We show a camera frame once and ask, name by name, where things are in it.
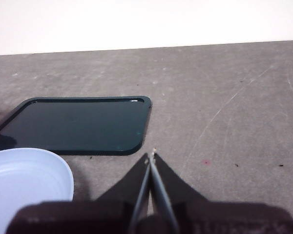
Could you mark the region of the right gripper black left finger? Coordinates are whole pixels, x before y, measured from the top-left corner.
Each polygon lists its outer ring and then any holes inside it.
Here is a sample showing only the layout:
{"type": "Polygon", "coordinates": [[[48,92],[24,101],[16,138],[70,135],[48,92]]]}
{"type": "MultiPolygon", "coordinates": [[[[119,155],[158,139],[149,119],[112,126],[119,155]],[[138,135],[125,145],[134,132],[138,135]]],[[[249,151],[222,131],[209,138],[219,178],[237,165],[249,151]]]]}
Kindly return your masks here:
{"type": "Polygon", "coordinates": [[[148,155],[95,200],[42,202],[21,208],[8,234],[125,234],[147,214],[148,155]]]}

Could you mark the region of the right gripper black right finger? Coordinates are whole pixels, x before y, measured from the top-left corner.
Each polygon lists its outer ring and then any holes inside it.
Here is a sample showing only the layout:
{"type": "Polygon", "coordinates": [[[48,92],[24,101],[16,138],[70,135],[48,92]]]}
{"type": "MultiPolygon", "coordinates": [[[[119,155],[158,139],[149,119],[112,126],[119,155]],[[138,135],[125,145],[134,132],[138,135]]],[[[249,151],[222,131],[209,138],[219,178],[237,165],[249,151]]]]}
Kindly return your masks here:
{"type": "Polygon", "coordinates": [[[179,234],[293,234],[283,208],[254,202],[211,201],[184,182],[157,154],[150,156],[157,210],[179,234]]]}

